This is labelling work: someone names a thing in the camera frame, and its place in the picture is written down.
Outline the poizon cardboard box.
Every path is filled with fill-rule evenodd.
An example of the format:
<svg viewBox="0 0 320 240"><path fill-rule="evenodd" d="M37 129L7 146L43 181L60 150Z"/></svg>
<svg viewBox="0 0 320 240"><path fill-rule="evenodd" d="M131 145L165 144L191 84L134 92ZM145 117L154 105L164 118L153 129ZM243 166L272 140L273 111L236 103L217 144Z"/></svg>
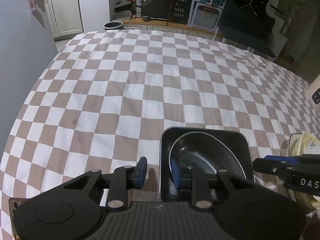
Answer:
<svg viewBox="0 0 320 240"><path fill-rule="evenodd" d="M188 27L215 32L227 0L192 0Z"/></svg>

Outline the black have a nice day sign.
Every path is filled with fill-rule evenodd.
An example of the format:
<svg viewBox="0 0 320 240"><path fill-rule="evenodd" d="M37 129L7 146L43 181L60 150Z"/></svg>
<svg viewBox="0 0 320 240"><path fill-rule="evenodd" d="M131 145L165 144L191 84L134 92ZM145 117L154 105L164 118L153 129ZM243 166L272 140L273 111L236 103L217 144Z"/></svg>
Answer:
<svg viewBox="0 0 320 240"><path fill-rule="evenodd" d="M176 23L187 23L192 0L174 0L170 12L170 20Z"/></svg>

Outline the round stainless steel bowl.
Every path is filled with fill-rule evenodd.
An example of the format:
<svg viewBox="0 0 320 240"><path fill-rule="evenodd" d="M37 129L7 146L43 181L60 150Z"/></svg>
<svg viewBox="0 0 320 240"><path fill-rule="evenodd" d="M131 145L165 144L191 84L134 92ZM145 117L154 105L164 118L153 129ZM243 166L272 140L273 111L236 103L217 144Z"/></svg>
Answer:
<svg viewBox="0 0 320 240"><path fill-rule="evenodd" d="M173 143L169 151L169 168L177 190L191 190L194 168L204 172L211 190L216 187L219 170L246 177L234 153L216 137L204 132L185 133Z"/></svg>

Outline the white kitchen cabinets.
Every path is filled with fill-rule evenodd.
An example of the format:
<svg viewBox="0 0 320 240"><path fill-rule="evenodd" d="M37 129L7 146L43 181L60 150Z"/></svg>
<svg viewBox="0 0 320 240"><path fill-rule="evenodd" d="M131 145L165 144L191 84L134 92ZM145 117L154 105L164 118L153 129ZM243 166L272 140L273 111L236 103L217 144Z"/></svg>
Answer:
<svg viewBox="0 0 320 240"><path fill-rule="evenodd" d="M83 32L79 0L43 0L54 39Z"/></svg>

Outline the black square bowl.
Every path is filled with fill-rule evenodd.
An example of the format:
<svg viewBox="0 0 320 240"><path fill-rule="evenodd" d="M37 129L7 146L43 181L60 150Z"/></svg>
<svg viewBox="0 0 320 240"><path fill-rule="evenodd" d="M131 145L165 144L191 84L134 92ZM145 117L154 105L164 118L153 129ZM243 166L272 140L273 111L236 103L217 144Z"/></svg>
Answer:
<svg viewBox="0 0 320 240"><path fill-rule="evenodd" d="M177 190L172 182L170 161L182 166L199 165L216 174L225 169L255 181L247 138L240 132L194 127L170 127L161 135L159 193L164 202L188 201L191 194Z"/></svg>

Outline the brown white checkered tablecloth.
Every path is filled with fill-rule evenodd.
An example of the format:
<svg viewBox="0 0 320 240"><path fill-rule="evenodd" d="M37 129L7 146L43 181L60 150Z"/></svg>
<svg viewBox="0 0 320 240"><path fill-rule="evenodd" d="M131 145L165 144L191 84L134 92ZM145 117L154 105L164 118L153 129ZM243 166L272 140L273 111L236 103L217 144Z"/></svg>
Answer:
<svg viewBox="0 0 320 240"><path fill-rule="evenodd" d="M1 161L1 239L10 197L31 198L97 168L146 157L158 191L159 146L171 126L238 131L252 158L284 154L292 133L319 136L308 83L249 51L161 31L88 32L35 82Z"/></svg>

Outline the cream floral ceramic bowl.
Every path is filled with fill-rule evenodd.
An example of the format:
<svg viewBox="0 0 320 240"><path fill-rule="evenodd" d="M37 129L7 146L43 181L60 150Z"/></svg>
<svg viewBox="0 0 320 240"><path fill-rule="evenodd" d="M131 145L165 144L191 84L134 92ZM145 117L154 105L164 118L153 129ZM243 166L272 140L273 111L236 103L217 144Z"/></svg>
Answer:
<svg viewBox="0 0 320 240"><path fill-rule="evenodd" d="M289 138L287 156L294 157L305 154L319 154L319 140L310 133L293 133ZM287 190L292 200L297 202L306 214L319 210L319 197Z"/></svg>

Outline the low white drawer cabinet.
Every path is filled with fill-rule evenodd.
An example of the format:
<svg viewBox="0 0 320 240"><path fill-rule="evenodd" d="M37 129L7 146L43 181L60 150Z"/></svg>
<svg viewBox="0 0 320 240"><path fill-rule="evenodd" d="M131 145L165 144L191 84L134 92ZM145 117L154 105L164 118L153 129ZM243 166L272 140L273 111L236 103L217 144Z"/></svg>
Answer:
<svg viewBox="0 0 320 240"><path fill-rule="evenodd" d="M156 30L167 31L171 33L179 33L184 35L192 35L203 37L211 40L222 41L221 33L215 35L214 32L188 27L187 24L173 23L161 20L151 20L149 22L143 21L142 18L133 18L130 21L122 21L125 29L139 29L139 30Z"/></svg>

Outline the dark blue folding table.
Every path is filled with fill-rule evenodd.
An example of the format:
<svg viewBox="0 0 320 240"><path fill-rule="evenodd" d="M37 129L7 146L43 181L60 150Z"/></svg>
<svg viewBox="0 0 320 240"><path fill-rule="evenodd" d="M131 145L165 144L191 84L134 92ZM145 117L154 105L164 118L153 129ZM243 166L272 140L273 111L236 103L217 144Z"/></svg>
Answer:
<svg viewBox="0 0 320 240"><path fill-rule="evenodd" d="M275 19L267 14L248 16L233 0L226 0L217 27L224 38L276 57L268 42L274 24Z"/></svg>

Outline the dark round trash bin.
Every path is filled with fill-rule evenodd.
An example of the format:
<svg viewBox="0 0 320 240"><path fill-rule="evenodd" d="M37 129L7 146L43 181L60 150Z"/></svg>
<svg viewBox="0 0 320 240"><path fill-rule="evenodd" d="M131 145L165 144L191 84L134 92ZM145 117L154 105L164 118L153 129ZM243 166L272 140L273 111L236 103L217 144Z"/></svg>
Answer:
<svg viewBox="0 0 320 240"><path fill-rule="evenodd" d="M123 22L111 21L104 24L104 30L121 30L124 29Z"/></svg>

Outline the beige electric kettle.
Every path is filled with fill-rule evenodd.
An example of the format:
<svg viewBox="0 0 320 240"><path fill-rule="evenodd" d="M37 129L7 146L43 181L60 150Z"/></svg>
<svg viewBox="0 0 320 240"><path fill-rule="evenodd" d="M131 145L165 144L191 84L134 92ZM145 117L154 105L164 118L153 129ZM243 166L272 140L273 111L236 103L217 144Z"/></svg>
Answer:
<svg viewBox="0 0 320 240"><path fill-rule="evenodd" d="M305 90L311 104L318 111L320 110L320 75L318 75L315 80L309 85Z"/></svg>

